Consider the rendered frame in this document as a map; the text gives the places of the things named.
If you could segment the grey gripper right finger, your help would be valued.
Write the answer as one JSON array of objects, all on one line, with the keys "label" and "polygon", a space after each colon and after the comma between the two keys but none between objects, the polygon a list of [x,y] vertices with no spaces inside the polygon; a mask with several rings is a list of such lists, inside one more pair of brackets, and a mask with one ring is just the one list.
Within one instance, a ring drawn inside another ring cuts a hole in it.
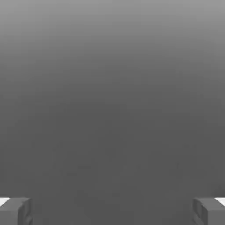
[{"label": "grey gripper right finger", "polygon": [[225,197],[194,198],[192,225],[225,225]]}]

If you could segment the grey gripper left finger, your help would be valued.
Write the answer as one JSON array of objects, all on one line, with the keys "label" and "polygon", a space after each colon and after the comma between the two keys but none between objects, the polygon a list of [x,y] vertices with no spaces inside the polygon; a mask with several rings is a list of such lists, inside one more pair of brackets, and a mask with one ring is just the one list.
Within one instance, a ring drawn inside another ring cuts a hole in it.
[{"label": "grey gripper left finger", "polygon": [[0,197],[0,225],[33,225],[32,199]]}]

